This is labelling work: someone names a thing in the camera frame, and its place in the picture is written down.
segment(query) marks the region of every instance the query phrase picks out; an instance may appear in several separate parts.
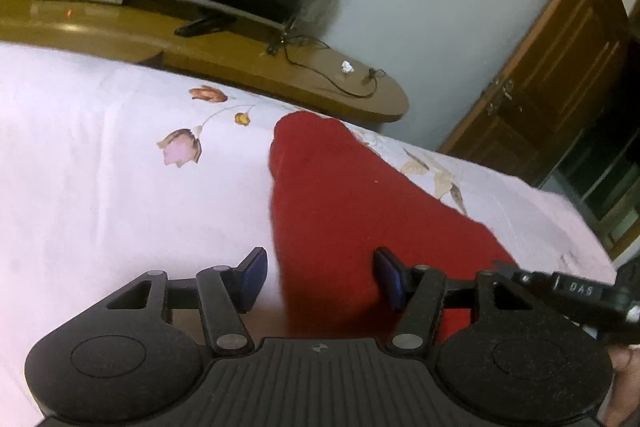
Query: wooden shelf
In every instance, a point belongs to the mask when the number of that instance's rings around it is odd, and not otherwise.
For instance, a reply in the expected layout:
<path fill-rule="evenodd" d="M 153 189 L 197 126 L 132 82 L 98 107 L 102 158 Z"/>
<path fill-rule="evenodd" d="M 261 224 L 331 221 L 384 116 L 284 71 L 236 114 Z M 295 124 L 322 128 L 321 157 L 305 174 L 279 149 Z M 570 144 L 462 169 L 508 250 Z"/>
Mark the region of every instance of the wooden shelf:
<path fill-rule="evenodd" d="M 266 53 L 273 30 L 238 20 L 227 32 L 194 38 L 174 35 L 188 19 L 153 4 L 113 6 L 84 1 L 0 0 L 0 40 L 46 46 L 107 59 L 153 64 L 185 74 L 238 84 L 351 122 L 393 122 L 409 108 L 406 94 L 389 76 L 378 79 L 369 99 L 345 95 L 325 78 L 291 65 L 280 50 Z M 344 89 L 368 94 L 369 67 L 315 44 L 288 45 L 290 58 L 313 67 Z M 348 60 L 355 72 L 344 75 Z M 384 65 L 373 65 L 384 68 Z"/>

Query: red cloth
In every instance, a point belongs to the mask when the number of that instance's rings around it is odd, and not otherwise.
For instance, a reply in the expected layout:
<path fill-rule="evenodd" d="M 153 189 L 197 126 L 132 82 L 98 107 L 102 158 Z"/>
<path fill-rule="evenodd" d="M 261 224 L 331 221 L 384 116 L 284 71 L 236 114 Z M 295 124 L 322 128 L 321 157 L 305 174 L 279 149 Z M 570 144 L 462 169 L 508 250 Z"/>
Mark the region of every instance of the red cloth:
<path fill-rule="evenodd" d="M 281 119 L 270 169 L 274 244 L 294 337 L 392 331 L 398 315 L 372 275 L 377 247 L 453 279 L 473 279 L 494 261 L 513 263 L 484 225 L 425 193 L 333 118 L 297 112 Z M 445 336 L 469 321 L 467 311 L 448 312 Z"/>

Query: power cord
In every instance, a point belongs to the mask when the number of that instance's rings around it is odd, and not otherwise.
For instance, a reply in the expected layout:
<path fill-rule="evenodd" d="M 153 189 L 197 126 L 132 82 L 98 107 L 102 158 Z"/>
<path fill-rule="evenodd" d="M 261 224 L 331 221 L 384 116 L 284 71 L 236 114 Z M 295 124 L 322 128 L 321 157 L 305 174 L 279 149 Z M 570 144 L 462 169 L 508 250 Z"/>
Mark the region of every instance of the power cord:
<path fill-rule="evenodd" d="M 375 68 L 369 68 L 369 73 L 367 74 L 367 78 L 369 79 L 369 81 L 374 81 L 373 90 L 371 91 L 371 93 L 368 93 L 366 95 L 361 95 L 361 94 L 358 94 L 358 93 L 350 92 L 349 90 L 345 90 L 338 83 L 336 83 L 331 77 L 329 77 L 328 75 L 322 73 L 320 70 L 316 70 L 314 67 L 308 66 L 306 64 L 301 64 L 299 62 L 292 61 L 290 59 L 290 57 L 289 57 L 289 51 L 287 50 L 287 44 L 295 45 L 295 40 L 313 40 L 316 43 L 321 44 L 323 50 L 330 49 L 331 47 L 327 43 L 325 43 L 324 41 L 321 41 L 317 37 L 313 37 L 313 36 L 310 36 L 310 35 L 296 35 L 296 36 L 292 36 L 292 37 L 284 35 L 283 39 L 282 39 L 282 49 L 284 49 L 284 56 L 287 59 L 287 62 L 289 62 L 289 64 L 294 65 L 294 66 L 298 66 L 300 68 L 305 68 L 306 70 L 311 70 L 311 71 L 317 73 L 318 75 L 321 75 L 322 77 L 327 79 L 332 84 L 332 86 L 334 88 L 336 88 L 338 91 L 340 91 L 340 92 L 342 92 L 345 95 L 348 95 L 350 97 L 354 97 L 356 99 L 370 99 L 371 97 L 373 97 L 373 95 L 376 94 L 376 91 L 378 90 L 378 78 L 386 76 L 386 71 L 385 70 L 381 70 L 381 69 L 376 70 Z"/>

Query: wooden door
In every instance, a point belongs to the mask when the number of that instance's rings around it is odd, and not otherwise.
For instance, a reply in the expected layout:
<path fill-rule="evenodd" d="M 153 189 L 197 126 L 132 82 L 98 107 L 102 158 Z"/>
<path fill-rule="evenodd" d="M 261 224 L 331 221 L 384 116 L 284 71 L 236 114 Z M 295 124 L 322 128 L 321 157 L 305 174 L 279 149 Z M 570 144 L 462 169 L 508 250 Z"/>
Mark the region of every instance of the wooden door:
<path fill-rule="evenodd" d="M 627 44 L 622 0 L 550 0 L 439 151 L 539 184 L 603 110 Z"/>

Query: bed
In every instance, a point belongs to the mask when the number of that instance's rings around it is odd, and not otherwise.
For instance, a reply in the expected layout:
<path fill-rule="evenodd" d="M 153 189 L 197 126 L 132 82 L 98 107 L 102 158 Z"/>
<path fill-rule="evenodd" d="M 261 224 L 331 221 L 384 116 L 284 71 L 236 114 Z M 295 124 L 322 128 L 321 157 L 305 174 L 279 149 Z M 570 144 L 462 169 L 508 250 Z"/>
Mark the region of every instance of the bed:
<path fill-rule="evenodd" d="M 269 275 L 246 324 L 256 339 L 286 334 L 268 153 L 277 121 L 298 110 L 221 83 L 0 44 L 2 425 L 42 418 L 22 373 L 30 347 L 149 269 L 193 277 L 262 246 Z M 614 281 L 564 198 L 347 126 L 424 191 L 484 223 L 521 267 Z"/>

